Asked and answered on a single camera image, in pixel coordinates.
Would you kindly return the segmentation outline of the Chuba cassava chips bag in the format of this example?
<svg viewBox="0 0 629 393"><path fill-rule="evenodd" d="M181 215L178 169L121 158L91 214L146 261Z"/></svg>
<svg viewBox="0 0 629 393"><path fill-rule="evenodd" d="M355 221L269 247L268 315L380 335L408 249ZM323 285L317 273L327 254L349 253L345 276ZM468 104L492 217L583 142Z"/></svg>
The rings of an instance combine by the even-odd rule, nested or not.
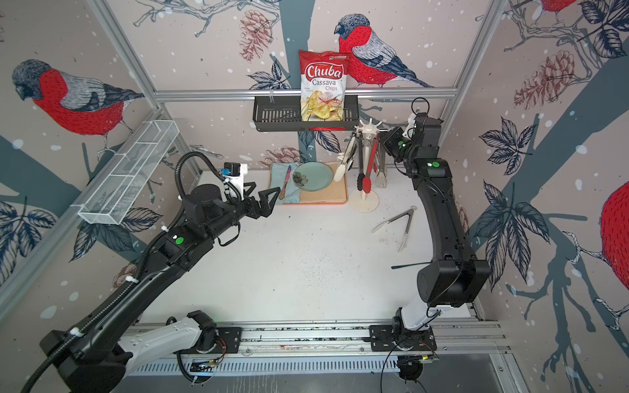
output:
<svg viewBox="0 0 629 393"><path fill-rule="evenodd" d="M340 52L299 51L301 120L344 120L349 55Z"/></svg>

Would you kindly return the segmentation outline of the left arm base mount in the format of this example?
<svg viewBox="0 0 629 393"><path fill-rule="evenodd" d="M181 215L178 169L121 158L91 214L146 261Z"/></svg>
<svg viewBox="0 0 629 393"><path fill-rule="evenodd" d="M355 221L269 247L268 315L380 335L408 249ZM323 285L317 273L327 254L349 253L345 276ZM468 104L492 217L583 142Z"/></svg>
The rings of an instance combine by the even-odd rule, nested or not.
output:
<svg viewBox="0 0 629 393"><path fill-rule="evenodd" d="M237 354L242 340L242 328L234 326L219 326L214 319L205 312L196 310L187 314L201 329L201 336L188 349L180 350L185 355L231 355Z"/></svg>

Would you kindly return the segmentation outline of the cream utensil rack stand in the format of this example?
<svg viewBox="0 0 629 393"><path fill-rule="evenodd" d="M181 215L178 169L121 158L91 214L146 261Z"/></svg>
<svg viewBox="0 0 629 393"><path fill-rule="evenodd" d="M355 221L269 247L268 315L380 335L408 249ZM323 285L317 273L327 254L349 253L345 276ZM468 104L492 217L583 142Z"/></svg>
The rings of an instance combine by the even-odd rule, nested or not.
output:
<svg viewBox="0 0 629 393"><path fill-rule="evenodd" d="M373 144L373 138L378 136L379 128L382 123L381 122L373 122L373 119L370 119L367 123L365 121L360 120L360 125L357 128L358 132L362 132L363 134L363 158L364 158L364 172L367 169L368 161L370 158L370 149ZM365 194L363 191L359 191L358 189L352 191L349 195L349 204L350 207L358 211L360 213L370 213L375 211L379 204L378 195L375 191L371 190L371 193Z"/></svg>

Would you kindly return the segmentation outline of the red silicone tongs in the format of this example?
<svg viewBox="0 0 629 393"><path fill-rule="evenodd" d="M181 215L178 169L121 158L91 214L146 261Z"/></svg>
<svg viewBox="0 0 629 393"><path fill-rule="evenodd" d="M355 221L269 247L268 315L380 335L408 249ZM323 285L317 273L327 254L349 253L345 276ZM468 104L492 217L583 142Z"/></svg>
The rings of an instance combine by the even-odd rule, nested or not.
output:
<svg viewBox="0 0 629 393"><path fill-rule="evenodd" d="M363 178L363 183L362 183L362 191L365 194L371 193L372 182L371 182L371 179L370 179L370 175L373 172L373 166L374 166L374 162L375 162L375 156L376 156L377 149L378 149L378 136L375 136L373 138L373 144L372 144L372 147L370 149L370 158L369 158L369 161L368 161L367 169L365 170L365 176Z"/></svg>

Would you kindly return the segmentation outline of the light blue cloth napkin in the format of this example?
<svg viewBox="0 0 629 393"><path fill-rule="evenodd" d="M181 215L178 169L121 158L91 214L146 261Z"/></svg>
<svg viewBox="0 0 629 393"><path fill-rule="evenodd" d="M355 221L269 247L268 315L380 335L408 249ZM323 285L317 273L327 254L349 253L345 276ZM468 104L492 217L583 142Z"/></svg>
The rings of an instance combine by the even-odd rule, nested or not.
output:
<svg viewBox="0 0 629 393"><path fill-rule="evenodd" d="M270 188L280 188L277 205L298 204L301 189L293 181L299 163L273 163L270 168Z"/></svg>

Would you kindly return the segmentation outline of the green ceramic plate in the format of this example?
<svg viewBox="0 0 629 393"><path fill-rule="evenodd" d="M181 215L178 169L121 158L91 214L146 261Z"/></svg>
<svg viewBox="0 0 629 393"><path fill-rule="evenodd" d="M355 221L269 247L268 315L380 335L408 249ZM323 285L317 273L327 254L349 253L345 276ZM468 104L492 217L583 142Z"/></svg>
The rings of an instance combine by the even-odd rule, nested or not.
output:
<svg viewBox="0 0 629 393"><path fill-rule="evenodd" d="M309 162L299 165L293 173L293 183L306 192L321 191L332 183L334 173L323 163Z"/></svg>

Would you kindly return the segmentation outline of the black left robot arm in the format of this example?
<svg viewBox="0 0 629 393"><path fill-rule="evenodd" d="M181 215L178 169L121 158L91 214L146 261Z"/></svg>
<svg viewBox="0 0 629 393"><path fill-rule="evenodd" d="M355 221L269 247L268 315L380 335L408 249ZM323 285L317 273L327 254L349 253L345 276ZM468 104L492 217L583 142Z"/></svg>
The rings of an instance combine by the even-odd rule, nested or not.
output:
<svg viewBox="0 0 629 393"><path fill-rule="evenodd" d="M50 366L57 369L73 392L110 392L136 368L163 355L188 350L202 342L213 347L216 326L201 311L188 314L196 327L181 322L149 332L143 339L123 342L128 328L170 285L188 273L220 244L220 236L239 228L245 217L269 217L279 187L257 196L253 182L241 178L245 170L228 162L217 170L201 152L182 155L175 167L175 186L181 207L171 224L149 242L135 272L106 301L65 332L52 331L40 346L47 355L22 390L30 392Z"/></svg>

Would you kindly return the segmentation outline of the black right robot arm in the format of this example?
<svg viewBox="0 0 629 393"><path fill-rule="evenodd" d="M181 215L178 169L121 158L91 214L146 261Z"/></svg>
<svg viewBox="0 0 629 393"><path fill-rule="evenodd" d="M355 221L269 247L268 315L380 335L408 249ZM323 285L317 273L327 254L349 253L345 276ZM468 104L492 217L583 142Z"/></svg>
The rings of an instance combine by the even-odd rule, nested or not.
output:
<svg viewBox="0 0 629 393"><path fill-rule="evenodd" d="M421 331L448 309L473 302L490 267L470 245L455 205L452 174L438 156L442 121L426 112L413 115L406 129L381 133L385 151L411 179L423 203L432 238L432 260L417 274L417 294L393 318L400 331Z"/></svg>

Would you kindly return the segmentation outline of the white mesh wall basket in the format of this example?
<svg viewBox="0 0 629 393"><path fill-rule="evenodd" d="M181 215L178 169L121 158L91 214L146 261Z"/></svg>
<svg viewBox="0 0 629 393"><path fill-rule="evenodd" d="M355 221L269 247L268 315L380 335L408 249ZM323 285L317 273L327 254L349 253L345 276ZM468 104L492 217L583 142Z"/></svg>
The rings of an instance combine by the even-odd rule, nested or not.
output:
<svg viewBox="0 0 629 393"><path fill-rule="evenodd" d="M88 224L121 224L180 131L174 121L143 123L131 147L114 158L115 166L78 215Z"/></svg>

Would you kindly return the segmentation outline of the black steel tongs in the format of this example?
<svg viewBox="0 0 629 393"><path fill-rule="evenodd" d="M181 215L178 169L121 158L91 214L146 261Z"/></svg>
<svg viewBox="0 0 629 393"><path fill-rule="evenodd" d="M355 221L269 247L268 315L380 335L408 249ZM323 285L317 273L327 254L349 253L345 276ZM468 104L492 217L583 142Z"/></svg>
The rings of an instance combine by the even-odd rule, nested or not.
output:
<svg viewBox="0 0 629 393"><path fill-rule="evenodd" d="M358 157L358 178L357 178L357 189L361 192L363 190L363 183L365 178L364 172L364 158L363 158L363 134L362 132L358 132L357 134L357 149L356 156Z"/></svg>

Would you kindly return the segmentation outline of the colourful handled knife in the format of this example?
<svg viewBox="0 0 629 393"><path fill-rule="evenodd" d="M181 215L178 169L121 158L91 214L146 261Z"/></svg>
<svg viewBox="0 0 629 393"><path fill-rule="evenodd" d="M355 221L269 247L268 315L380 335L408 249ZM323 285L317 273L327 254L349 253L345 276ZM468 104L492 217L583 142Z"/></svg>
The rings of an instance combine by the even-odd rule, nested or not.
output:
<svg viewBox="0 0 629 393"><path fill-rule="evenodd" d="M291 167L291 165L289 165L288 169L287 169L287 172L286 172L286 175L285 175L285 179L284 179L284 182L283 182L283 186L282 186L281 192L280 192L279 197L278 197L280 200L283 200L285 198L285 196L286 196L286 191L287 191L287 188L288 188L288 183L289 183L289 181L291 179L292 172L293 172L293 167Z"/></svg>

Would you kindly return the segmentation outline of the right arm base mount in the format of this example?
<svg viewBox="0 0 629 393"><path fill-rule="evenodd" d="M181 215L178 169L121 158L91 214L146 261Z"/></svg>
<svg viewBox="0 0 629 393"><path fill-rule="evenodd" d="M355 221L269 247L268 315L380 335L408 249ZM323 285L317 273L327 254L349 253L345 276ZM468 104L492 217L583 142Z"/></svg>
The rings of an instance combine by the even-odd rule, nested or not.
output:
<svg viewBox="0 0 629 393"><path fill-rule="evenodd" d="M437 344L430 327L433 319L423 315L415 327L403 320L402 308L396 311L390 324L370 325L369 336L363 341L373 352L436 351Z"/></svg>

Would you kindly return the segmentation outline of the orange tray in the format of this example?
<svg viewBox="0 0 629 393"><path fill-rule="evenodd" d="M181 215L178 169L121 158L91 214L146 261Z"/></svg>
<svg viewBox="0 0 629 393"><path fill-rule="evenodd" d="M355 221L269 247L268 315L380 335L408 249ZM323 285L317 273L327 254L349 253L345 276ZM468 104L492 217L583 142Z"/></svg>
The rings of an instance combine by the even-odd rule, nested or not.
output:
<svg viewBox="0 0 629 393"><path fill-rule="evenodd" d="M337 169L337 164L326 164L328 165L333 173ZM347 202L347 182L345 179L340 182L330 183L327 188L317 191L317 192L306 192L301 190L300 202L298 204L302 205L313 205L313 204L344 204Z"/></svg>

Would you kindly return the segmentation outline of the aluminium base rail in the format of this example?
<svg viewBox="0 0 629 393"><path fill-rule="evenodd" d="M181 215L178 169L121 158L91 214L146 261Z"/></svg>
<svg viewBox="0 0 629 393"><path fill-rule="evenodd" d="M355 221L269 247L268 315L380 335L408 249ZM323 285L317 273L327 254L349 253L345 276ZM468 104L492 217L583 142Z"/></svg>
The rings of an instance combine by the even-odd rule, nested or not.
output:
<svg viewBox="0 0 629 393"><path fill-rule="evenodd" d="M409 373L411 368L445 360L448 355L486 355L492 366L509 372L514 357L501 327L474 319L442 319L432 326L436 351L373 352L363 341L370 325L353 321L331 324L221 324L242 328L237 354L185 355L201 329L191 319L167 326L139 325L126 332L119 344L133 353L128 373L158 376L185 371L194 380L306 373Z"/></svg>

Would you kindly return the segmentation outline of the cream handled utensil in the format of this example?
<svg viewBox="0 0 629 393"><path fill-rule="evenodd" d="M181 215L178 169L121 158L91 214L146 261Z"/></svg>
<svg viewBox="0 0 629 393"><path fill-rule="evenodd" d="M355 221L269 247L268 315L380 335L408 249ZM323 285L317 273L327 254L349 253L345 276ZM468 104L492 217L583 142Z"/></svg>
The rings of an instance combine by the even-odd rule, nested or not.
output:
<svg viewBox="0 0 629 393"><path fill-rule="evenodd" d="M383 147L383 143L380 137L377 138L377 150L375 157L375 174L376 174L376 187L377 188L386 188L388 186L388 170L387 170L387 152Z"/></svg>

